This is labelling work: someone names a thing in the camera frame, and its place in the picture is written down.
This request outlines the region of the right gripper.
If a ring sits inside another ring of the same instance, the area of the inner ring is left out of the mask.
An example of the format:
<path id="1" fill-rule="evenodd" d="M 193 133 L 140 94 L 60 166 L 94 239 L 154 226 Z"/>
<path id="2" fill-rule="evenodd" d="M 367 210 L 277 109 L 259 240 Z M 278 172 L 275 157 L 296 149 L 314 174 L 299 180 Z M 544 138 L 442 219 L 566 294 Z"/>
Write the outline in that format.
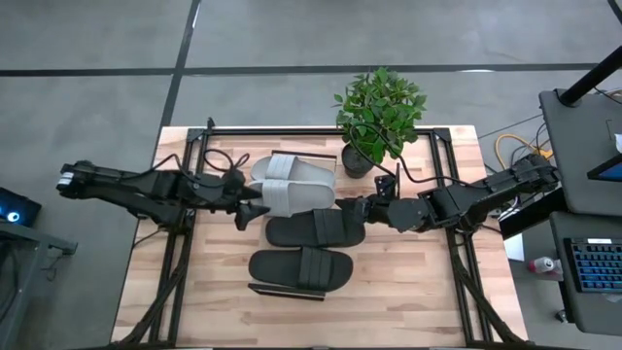
<path id="1" fill-rule="evenodd" d="M 408 207 L 401 200 L 387 200 L 371 195 L 338 198 L 335 204 L 342 209 L 341 216 L 344 224 L 385 224 L 389 227 L 403 227 L 409 223 Z"/>

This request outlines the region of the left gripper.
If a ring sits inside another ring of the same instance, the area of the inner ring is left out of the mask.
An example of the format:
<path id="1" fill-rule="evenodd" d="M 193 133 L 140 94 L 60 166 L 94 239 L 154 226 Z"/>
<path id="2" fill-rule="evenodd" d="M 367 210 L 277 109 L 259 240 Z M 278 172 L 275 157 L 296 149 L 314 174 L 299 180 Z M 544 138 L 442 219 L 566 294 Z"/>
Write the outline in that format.
<path id="1" fill-rule="evenodd" d="M 261 191 L 246 187 L 243 173 L 235 167 L 227 170 L 221 177 L 203 175 L 193 186 L 194 209 L 234 214 L 238 230 L 245 230 L 252 219 L 270 212 L 269 207 L 248 203 L 249 200 L 261 198 Z"/>

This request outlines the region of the red drink bottle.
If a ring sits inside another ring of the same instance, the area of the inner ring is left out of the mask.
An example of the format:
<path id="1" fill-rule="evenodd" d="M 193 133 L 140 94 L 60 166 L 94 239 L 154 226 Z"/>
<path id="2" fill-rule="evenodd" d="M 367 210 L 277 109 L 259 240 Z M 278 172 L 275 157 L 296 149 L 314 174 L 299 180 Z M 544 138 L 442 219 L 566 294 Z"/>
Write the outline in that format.
<path id="1" fill-rule="evenodd" d="M 528 262 L 528 270 L 535 274 L 562 275 L 563 268 L 559 259 L 540 257 Z"/>

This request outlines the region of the backlit black keyboard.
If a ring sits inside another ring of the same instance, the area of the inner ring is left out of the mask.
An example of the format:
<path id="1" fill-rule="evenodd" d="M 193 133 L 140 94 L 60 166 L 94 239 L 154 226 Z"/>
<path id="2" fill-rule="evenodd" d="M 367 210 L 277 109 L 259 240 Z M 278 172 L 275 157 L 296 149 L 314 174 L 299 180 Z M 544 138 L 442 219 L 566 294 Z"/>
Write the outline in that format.
<path id="1" fill-rule="evenodd" d="M 622 239 L 565 238 L 564 244 L 580 293 L 622 294 Z"/>

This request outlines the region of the black aluminium table frame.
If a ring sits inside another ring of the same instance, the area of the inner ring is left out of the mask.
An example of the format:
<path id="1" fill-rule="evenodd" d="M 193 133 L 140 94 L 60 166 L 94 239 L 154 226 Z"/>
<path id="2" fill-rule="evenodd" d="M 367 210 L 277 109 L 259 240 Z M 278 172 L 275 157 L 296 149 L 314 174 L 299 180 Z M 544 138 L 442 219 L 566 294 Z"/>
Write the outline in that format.
<path id="1" fill-rule="evenodd" d="M 456 165 L 450 176 L 475 181 L 486 176 L 479 142 L 472 125 L 417 126 L 424 131 L 407 145 L 403 156 L 416 178 L 434 175 L 442 166 L 449 175 L 449 149 Z M 214 127 L 209 147 L 237 160 L 242 167 L 272 151 L 331 155 L 338 161 L 310 157 L 331 169 L 336 165 L 336 188 L 341 196 L 374 193 L 374 170 L 365 179 L 349 179 L 340 164 L 341 136 L 333 127 Z M 190 266 L 174 345 L 205 349 L 287 348 L 403 348 L 466 345 L 451 268 L 447 234 L 397 233 L 380 225 L 366 227 L 365 241 L 340 251 L 354 261 L 350 281 L 325 301 L 256 294 L 248 288 L 251 255 L 269 249 L 263 237 L 266 219 L 238 231 L 231 216 L 200 212 L 190 248 Z M 130 255 L 121 304 L 111 342 L 127 337 L 156 297 L 166 234 L 139 244 Z M 482 287 L 511 330 L 528 335 L 512 281 L 501 235 L 482 229 L 473 237 Z"/>

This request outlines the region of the black computer tower blue lights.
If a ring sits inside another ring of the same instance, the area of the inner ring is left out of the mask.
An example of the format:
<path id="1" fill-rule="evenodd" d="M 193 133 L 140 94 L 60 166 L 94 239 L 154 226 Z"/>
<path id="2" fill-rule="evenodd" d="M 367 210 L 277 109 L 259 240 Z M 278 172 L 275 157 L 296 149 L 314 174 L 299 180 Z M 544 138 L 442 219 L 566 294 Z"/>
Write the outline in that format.
<path id="1" fill-rule="evenodd" d="M 0 219 L 32 228 L 41 209 L 40 203 L 0 187 Z"/>

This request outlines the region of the black desk support beam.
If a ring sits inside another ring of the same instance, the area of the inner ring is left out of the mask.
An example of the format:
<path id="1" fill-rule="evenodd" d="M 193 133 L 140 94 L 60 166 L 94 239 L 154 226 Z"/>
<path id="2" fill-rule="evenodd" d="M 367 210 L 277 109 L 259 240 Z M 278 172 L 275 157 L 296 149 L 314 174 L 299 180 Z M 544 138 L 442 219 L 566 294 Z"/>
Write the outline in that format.
<path id="1" fill-rule="evenodd" d="M 546 194 L 543 198 L 520 209 L 516 214 L 500 221 L 501 236 L 508 239 L 541 222 L 548 221 L 553 212 L 567 212 L 564 191 L 562 188 Z"/>

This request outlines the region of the black round post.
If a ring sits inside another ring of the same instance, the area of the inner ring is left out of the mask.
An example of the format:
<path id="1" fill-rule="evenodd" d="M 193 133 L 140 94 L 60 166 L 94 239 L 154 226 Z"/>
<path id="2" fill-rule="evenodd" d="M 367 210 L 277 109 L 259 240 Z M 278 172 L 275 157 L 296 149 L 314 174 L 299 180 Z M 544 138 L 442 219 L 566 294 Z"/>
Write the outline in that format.
<path id="1" fill-rule="evenodd" d="M 604 60 L 588 71 L 583 77 L 563 92 L 556 91 L 558 100 L 567 107 L 574 107 L 581 98 L 615 71 L 622 68 L 622 45 Z"/>

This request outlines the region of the grey slide sandal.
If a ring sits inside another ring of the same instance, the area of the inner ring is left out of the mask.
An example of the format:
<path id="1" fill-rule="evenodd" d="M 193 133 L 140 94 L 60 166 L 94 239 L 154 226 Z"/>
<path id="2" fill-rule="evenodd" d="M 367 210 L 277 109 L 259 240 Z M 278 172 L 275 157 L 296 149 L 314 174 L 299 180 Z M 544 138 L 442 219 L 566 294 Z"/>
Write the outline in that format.
<path id="1" fill-rule="evenodd" d="M 253 180 L 289 180 L 335 185 L 334 172 L 301 160 L 298 156 L 275 154 L 259 159 L 251 168 Z"/>
<path id="2" fill-rule="evenodd" d="M 269 208 L 267 216 L 289 218 L 315 209 L 329 209 L 335 201 L 333 185 L 314 181 L 264 179 L 252 181 L 249 188 L 261 193 L 253 204 Z"/>

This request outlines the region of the green plant in black pot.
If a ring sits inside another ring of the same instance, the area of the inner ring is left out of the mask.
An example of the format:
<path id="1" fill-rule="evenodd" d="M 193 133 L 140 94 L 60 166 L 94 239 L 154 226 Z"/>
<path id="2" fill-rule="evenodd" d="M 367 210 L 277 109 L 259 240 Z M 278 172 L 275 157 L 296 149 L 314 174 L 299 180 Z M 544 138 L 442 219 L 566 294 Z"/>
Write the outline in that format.
<path id="1" fill-rule="evenodd" d="M 415 124 L 427 110 L 427 99 L 417 84 L 386 67 L 357 75 L 336 93 L 335 124 L 345 143 L 341 158 L 346 174 L 359 179 L 415 143 Z"/>

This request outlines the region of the grey metal stand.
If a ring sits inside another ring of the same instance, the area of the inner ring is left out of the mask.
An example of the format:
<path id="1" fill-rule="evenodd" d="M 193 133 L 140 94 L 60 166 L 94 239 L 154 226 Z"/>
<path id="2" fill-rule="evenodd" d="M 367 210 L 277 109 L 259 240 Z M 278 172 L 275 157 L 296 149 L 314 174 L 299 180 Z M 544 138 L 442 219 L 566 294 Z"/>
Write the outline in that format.
<path id="1" fill-rule="evenodd" d="M 16 339 L 49 249 L 74 255 L 78 243 L 34 228 L 0 222 L 0 350 Z"/>

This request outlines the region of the black slide sandal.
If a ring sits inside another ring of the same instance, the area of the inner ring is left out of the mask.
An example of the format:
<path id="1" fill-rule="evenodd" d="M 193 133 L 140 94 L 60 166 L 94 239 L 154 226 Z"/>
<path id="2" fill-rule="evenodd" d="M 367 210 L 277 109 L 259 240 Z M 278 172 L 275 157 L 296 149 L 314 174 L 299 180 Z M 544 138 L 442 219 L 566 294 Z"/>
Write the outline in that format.
<path id="1" fill-rule="evenodd" d="M 289 218 L 275 217 L 265 227 L 266 240 L 282 248 L 347 248 L 365 239 L 364 224 L 339 209 L 316 209 Z"/>
<path id="2" fill-rule="evenodd" d="M 347 254 L 310 247 L 259 250 L 249 260 L 249 273 L 260 282 L 324 293 L 342 288 L 353 270 Z"/>

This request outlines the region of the white paper sheet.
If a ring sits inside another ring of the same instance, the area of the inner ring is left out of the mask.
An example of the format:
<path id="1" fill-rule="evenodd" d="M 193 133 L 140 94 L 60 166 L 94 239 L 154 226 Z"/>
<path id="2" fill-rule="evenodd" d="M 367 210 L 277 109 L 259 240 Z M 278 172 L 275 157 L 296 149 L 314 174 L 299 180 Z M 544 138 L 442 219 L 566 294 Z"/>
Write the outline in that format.
<path id="1" fill-rule="evenodd" d="M 523 262 L 525 260 L 523 234 L 519 233 L 503 240 L 507 258 L 510 261 Z"/>

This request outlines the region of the blue-lit laptop screen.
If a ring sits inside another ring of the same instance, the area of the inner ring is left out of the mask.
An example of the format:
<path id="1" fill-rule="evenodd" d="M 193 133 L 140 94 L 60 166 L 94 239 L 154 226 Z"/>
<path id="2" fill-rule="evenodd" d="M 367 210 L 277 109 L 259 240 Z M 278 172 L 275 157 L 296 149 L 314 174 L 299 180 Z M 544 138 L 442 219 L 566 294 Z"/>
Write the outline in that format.
<path id="1" fill-rule="evenodd" d="M 587 172 L 590 180 L 622 183 L 622 154 L 607 160 Z"/>

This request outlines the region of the grey desk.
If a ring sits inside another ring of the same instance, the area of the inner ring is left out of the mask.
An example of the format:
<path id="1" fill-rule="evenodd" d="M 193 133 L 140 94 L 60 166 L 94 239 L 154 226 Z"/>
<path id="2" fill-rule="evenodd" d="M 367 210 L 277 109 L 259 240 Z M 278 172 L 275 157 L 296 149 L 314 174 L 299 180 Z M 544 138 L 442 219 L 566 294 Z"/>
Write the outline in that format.
<path id="1" fill-rule="evenodd" d="M 622 336 L 622 294 L 580 293 L 572 280 L 565 238 L 622 239 L 622 219 L 555 212 L 549 223 L 563 268 L 563 300 L 569 321 L 584 333 Z"/>
<path id="2" fill-rule="evenodd" d="M 538 99 L 571 212 L 622 217 L 622 182 L 588 178 L 589 171 L 618 155 L 622 105 L 587 94 L 568 107 L 555 90 L 541 92 Z"/>

